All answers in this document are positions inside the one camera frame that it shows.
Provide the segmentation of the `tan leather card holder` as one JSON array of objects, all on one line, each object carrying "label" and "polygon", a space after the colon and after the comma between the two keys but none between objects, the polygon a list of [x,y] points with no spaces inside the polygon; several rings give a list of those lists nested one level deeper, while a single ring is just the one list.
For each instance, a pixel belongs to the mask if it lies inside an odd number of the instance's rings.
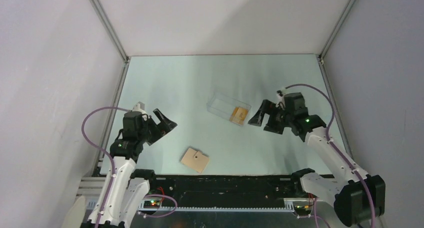
[{"label": "tan leather card holder", "polygon": [[180,160],[183,165],[193,169],[194,171],[200,174],[205,170],[209,161],[210,158],[202,151],[196,150],[191,147],[186,150]]}]

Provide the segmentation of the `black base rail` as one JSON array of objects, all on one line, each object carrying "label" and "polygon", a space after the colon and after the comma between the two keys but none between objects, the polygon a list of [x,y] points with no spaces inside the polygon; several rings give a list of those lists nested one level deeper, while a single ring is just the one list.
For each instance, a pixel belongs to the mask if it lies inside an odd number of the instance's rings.
[{"label": "black base rail", "polygon": [[158,175],[149,181],[148,194],[164,208],[283,209],[290,199],[312,202],[289,175]]}]

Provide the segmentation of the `clear plastic card box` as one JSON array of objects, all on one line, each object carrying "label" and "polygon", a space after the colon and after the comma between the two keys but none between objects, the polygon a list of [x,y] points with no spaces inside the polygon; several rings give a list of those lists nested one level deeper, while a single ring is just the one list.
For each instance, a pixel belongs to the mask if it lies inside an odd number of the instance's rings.
[{"label": "clear plastic card box", "polygon": [[226,121],[229,121],[230,116],[236,107],[243,107],[248,109],[249,111],[251,109],[251,106],[249,104],[241,102],[233,97],[227,96],[217,90],[212,90],[210,92],[210,95],[206,104],[206,109],[209,113],[219,116],[225,119]]}]

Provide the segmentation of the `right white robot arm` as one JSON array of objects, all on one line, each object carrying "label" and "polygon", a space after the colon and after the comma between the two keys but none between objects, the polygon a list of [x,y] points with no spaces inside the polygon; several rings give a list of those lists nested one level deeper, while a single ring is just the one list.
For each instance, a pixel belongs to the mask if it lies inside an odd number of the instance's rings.
[{"label": "right white robot arm", "polygon": [[345,151],[337,147],[329,132],[329,125],[319,115],[309,114],[300,92],[285,94],[278,91],[279,102],[264,99],[248,124],[283,134],[286,128],[313,149],[324,162],[335,182],[322,178],[313,169],[302,169],[292,174],[291,192],[297,197],[310,193],[331,205],[346,227],[364,221],[374,222],[385,214],[386,184],[379,175],[371,176]]}]

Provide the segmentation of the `gold credit card in box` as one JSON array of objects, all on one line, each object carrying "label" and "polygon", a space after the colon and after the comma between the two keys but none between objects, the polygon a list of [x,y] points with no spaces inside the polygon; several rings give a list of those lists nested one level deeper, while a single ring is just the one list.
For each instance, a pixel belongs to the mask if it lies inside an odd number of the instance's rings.
[{"label": "gold credit card in box", "polygon": [[246,119],[246,117],[248,115],[248,112],[249,111],[246,108],[236,107],[233,110],[233,112],[232,112],[232,114],[230,116],[229,121],[232,122],[232,123],[235,123],[237,125],[243,126],[244,125],[244,122],[245,122],[245,119]]}]

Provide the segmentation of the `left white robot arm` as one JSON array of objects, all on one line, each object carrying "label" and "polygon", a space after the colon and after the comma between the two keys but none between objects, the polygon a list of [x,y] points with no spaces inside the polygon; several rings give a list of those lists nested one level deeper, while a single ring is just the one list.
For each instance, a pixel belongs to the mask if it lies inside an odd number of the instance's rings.
[{"label": "left white robot arm", "polygon": [[158,183],[152,179],[154,171],[136,169],[137,160],[144,144],[154,144],[177,124],[159,109],[155,109],[153,113],[159,123],[138,106],[132,110],[126,109],[122,128],[109,150],[99,147],[109,159],[111,167],[96,207],[81,227],[129,228],[142,200],[156,194]]}]

